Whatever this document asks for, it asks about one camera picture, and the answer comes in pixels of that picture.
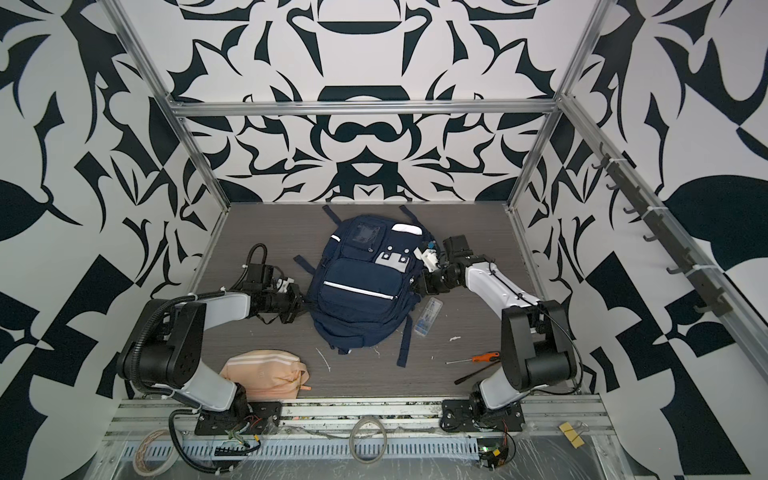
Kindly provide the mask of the navy blue student backpack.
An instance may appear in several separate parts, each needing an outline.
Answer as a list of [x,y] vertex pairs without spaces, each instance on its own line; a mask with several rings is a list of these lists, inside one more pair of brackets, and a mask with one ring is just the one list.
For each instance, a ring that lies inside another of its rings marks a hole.
[[402,328],[397,366],[404,368],[411,312],[422,299],[416,283],[425,265],[417,250],[432,246],[434,236],[407,207],[400,210],[405,221],[374,214],[343,220],[325,205],[336,229],[318,264],[313,267],[300,255],[294,261],[312,276],[304,305],[331,349],[347,355],[376,346]]

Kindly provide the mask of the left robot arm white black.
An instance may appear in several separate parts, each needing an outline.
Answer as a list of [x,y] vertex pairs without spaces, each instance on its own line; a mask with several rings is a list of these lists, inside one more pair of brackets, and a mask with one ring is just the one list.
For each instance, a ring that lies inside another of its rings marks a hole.
[[118,376],[140,393],[244,418],[250,411],[245,388],[201,360],[203,337],[208,329],[265,314],[293,322],[303,312],[303,295],[293,279],[276,277],[274,270],[247,264],[229,289],[148,301],[118,355]]

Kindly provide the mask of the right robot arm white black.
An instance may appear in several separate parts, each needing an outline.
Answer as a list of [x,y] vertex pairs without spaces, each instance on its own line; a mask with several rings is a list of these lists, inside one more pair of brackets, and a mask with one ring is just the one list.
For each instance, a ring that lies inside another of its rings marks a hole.
[[499,368],[472,393],[477,415],[496,413],[536,391],[551,394],[580,374],[580,355],[560,303],[524,291],[492,259],[474,254],[463,235],[446,239],[442,251],[426,242],[415,257],[425,267],[417,292],[432,296],[464,287],[500,320]]

